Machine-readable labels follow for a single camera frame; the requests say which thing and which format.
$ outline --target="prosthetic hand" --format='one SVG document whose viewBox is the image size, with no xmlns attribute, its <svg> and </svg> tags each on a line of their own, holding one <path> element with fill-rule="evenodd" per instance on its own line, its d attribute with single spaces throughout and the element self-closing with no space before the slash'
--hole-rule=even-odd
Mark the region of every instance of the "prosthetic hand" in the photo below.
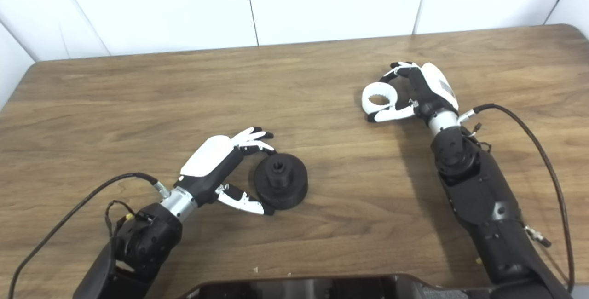
<svg viewBox="0 0 589 299">
<path fill-rule="evenodd" d="M 208 138 L 180 170 L 174 188 L 155 187 L 160 203 L 143 207 L 116 223 L 110 242 L 76 289 L 74 299 L 141 299 L 171 249 L 182 237 L 182 223 L 198 207 L 220 201 L 251 213 L 273 215 L 274 209 L 223 181 L 246 155 L 276 151 L 261 139 L 272 138 L 249 127 L 233 138 Z"/>
<path fill-rule="evenodd" d="M 433 134 L 431 150 L 448 202 L 473 239 L 489 278 L 498 286 L 492 299 L 571 299 L 527 237 L 526 232 L 535 231 L 530 232 L 522 222 L 517 200 L 490 149 L 482 149 L 484 143 L 462 126 L 463 121 L 485 106 L 500 106 L 480 106 L 475 108 L 478 111 L 473 109 L 459 117 L 454 92 L 433 64 L 419 67 L 411 62 L 397 62 L 391 68 L 379 82 L 364 89 L 362 107 L 368 121 L 410 116 L 425 121 Z M 412 100 L 399 110 L 396 90 L 389 85 L 398 76 L 407 77 L 415 92 Z M 389 103 L 372 103 L 370 97 L 374 95 L 387 98 Z M 549 244 L 543 237 L 532 238 Z"/>
</svg>

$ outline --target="black cable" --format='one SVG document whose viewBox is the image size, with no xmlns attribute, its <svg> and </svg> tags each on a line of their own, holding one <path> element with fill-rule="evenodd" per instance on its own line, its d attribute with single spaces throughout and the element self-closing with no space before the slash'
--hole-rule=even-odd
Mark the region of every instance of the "black cable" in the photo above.
<svg viewBox="0 0 589 299">
<path fill-rule="evenodd" d="M 88 201 L 90 201 L 90 199 L 94 198 L 94 196 L 96 196 L 96 194 L 98 194 L 99 192 L 104 190 L 110 184 L 113 184 L 114 182 L 118 182 L 118 180 L 122 180 L 125 178 L 131 178 L 131 177 L 145 179 L 152 185 L 158 183 L 158 180 L 155 177 L 147 175 L 146 173 L 131 172 L 131 173 L 125 173 L 123 175 L 119 175 L 117 177 L 113 177 L 113 178 L 107 180 L 105 183 L 101 184 L 99 187 L 95 188 L 92 192 L 90 192 L 90 194 L 88 194 L 84 199 L 82 199 L 82 201 L 80 201 L 80 203 L 78 203 L 78 205 L 76 205 L 76 207 L 74 207 L 69 213 L 67 213 L 65 215 L 65 217 L 63 219 L 61 219 L 61 221 L 59 221 L 57 223 L 57 225 L 45 236 L 45 238 L 43 238 L 43 240 L 40 241 L 40 243 L 38 245 L 36 245 L 36 247 L 31 251 L 31 253 L 29 253 L 29 255 L 27 255 L 27 257 L 25 257 L 25 259 L 21 262 L 21 264 L 18 265 L 17 270 L 14 272 L 14 274 L 12 276 L 12 281 L 10 282 L 10 287 L 8 289 L 8 299 L 13 299 L 14 289 L 17 286 L 18 276 L 21 274 L 21 271 L 23 271 L 23 268 L 25 267 L 25 265 L 27 265 L 27 263 L 29 261 L 31 261 L 31 259 L 40 251 L 40 249 L 42 249 L 43 246 L 51 239 L 51 237 L 53 237 L 55 232 L 57 232 L 57 230 L 59 230 L 65 224 L 65 222 L 67 222 L 68 219 L 70 219 L 74 215 L 74 213 L 76 213 L 80 208 L 82 208 L 84 205 L 86 205 L 86 203 Z"/>
<path fill-rule="evenodd" d="M 133 209 L 132 209 L 131 207 L 129 207 L 129 205 L 127 205 L 126 203 L 124 203 L 124 202 L 122 202 L 122 201 L 120 201 L 120 200 L 113 200 L 113 201 L 109 202 L 109 204 L 107 205 L 107 209 L 104 211 L 104 221 L 105 221 L 105 223 L 107 224 L 107 228 L 109 229 L 109 238 L 112 238 L 112 237 L 116 236 L 116 234 L 117 234 L 118 230 L 119 230 L 119 229 L 120 229 L 120 227 L 122 226 L 122 221 L 124 221 L 124 220 L 126 219 L 126 217 L 123 217 L 123 218 L 121 218 L 121 219 L 120 219 L 120 221 L 116 223 L 116 228 L 115 228 L 115 231 L 114 231 L 114 232 L 112 232 L 112 221 L 110 220 L 109 213 L 110 213 L 110 209 L 111 209 L 111 207 L 112 207 L 112 206 L 113 206 L 115 203 L 118 203 L 119 205 L 122 205 L 122 206 L 124 206 L 124 207 L 127 209 L 127 211 L 128 211 L 128 212 L 129 212 L 131 215 L 133 215 L 133 217 L 135 217 L 135 216 L 136 216 L 136 214 L 135 214 L 135 212 L 133 211 Z"/>
<path fill-rule="evenodd" d="M 515 113 L 511 112 L 509 109 L 507 109 L 503 106 L 499 106 L 498 104 L 494 104 L 494 103 L 482 104 L 481 106 L 473 108 L 473 111 L 475 113 L 479 113 L 479 112 L 482 112 L 483 110 L 493 109 L 493 108 L 498 109 L 498 110 L 502 111 L 503 113 L 506 113 L 507 115 L 511 116 L 511 118 L 514 121 L 516 121 L 522 129 L 524 129 L 524 131 L 527 133 L 527 135 L 530 137 L 530 139 L 532 139 L 532 142 L 534 142 L 534 145 L 538 149 L 540 156 L 542 156 L 542 160 L 544 161 L 546 168 L 549 170 L 550 177 L 552 178 L 552 181 L 554 183 L 554 189 L 556 190 L 556 195 L 558 197 L 558 205 L 560 206 L 560 214 L 562 216 L 562 230 L 564 231 L 564 240 L 566 243 L 566 258 L 568 259 L 568 288 L 567 288 L 567 290 L 568 290 L 568 293 L 572 293 L 572 289 L 575 287 L 575 261 L 574 261 L 573 255 L 572 255 L 571 230 L 568 226 L 568 215 L 566 214 L 566 204 L 564 202 L 562 188 L 560 187 L 560 183 L 558 182 L 558 178 L 556 177 L 556 173 L 554 172 L 553 165 L 550 162 L 548 155 L 546 155 L 544 148 L 542 147 L 542 145 L 540 144 L 540 142 L 538 141 L 536 136 L 534 136 L 534 134 L 532 133 L 532 130 L 530 130 L 530 128 L 528 128 L 528 126 L 525 125 L 525 123 L 519 117 L 517 117 L 517 115 Z"/>
</svg>

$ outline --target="wooden table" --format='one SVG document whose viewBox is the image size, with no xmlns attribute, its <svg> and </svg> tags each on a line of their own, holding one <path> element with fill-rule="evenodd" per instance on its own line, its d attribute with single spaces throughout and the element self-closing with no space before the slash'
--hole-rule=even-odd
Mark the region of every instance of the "wooden table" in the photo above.
<svg viewBox="0 0 589 299">
<path fill-rule="evenodd" d="M 249 126 L 303 160 L 309 194 L 274 217 L 220 203 L 198 210 L 150 298 L 204 282 L 392 273 L 488 286 L 436 177 L 429 130 L 417 119 L 364 120 L 362 89 L 398 60 L 436 64 L 462 110 L 496 102 L 528 123 L 561 180 L 577 279 L 588 283 L 589 43 L 559 25 L 38 63 L 0 113 L 2 293 L 23 257 L 95 186 L 130 171 L 171 186 L 205 139 Z M 554 243 L 545 261 L 566 271 L 538 152 L 502 113 L 468 125 L 477 121 L 527 222 Z M 262 158 L 248 157 L 230 182 L 253 192 L 248 174 Z M 141 180 L 97 196 L 24 269 L 17 298 L 71 297 L 107 241 L 103 212 L 115 198 L 139 209 L 158 196 Z"/>
</svg>

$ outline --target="black knob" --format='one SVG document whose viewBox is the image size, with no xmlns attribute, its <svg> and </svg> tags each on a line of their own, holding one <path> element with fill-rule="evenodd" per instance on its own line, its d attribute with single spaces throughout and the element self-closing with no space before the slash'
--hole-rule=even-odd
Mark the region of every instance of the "black knob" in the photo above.
<svg viewBox="0 0 589 299">
<path fill-rule="evenodd" d="M 296 156 L 274 154 L 254 171 L 254 186 L 263 202 L 275 209 L 289 209 L 307 195 L 307 169 Z"/>
</svg>

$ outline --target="white robotic hand cover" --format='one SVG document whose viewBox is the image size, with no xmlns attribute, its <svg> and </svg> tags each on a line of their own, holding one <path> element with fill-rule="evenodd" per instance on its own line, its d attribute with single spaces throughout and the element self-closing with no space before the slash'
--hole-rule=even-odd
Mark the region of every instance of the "white robotic hand cover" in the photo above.
<svg viewBox="0 0 589 299">
<path fill-rule="evenodd" d="M 228 136 L 217 135 L 208 138 L 194 154 L 186 161 L 180 170 L 180 178 L 204 177 L 210 174 L 235 148 L 244 155 L 253 154 L 257 151 L 263 151 L 273 154 L 276 151 L 272 146 L 261 142 L 259 139 L 272 138 L 271 133 L 262 131 L 259 127 L 249 127 L 238 133 L 233 138 Z M 272 215 L 274 209 L 260 201 L 248 196 L 246 192 L 231 184 L 221 184 L 215 193 L 218 194 L 218 200 L 230 207 L 248 211 L 250 213 Z"/>
<path fill-rule="evenodd" d="M 397 75 L 397 72 L 401 68 L 418 68 L 423 74 L 425 82 L 429 86 L 432 92 L 436 93 L 440 97 L 448 100 L 456 110 L 458 110 L 458 102 L 454 96 L 454 92 L 448 84 L 448 80 L 444 77 L 442 71 L 431 63 L 426 63 L 419 67 L 414 63 L 399 62 L 399 66 L 396 66 L 391 71 L 387 72 L 383 77 L 393 74 Z M 375 104 L 370 98 L 373 96 L 382 96 L 387 99 L 386 104 Z M 398 100 L 398 94 L 394 87 L 388 83 L 378 81 L 371 83 L 364 88 L 362 91 L 362 109 L 366 114 L 375 114 L 374 120 L 379 121 L 391 121 L 397 119 L 403 119 L 406 117 L 414 116 L 414 108 L 419 104 L 417 101 L 410 100 L 410 105 L 403 109 L 396 109 L 396 103 Z"/>
</svg>

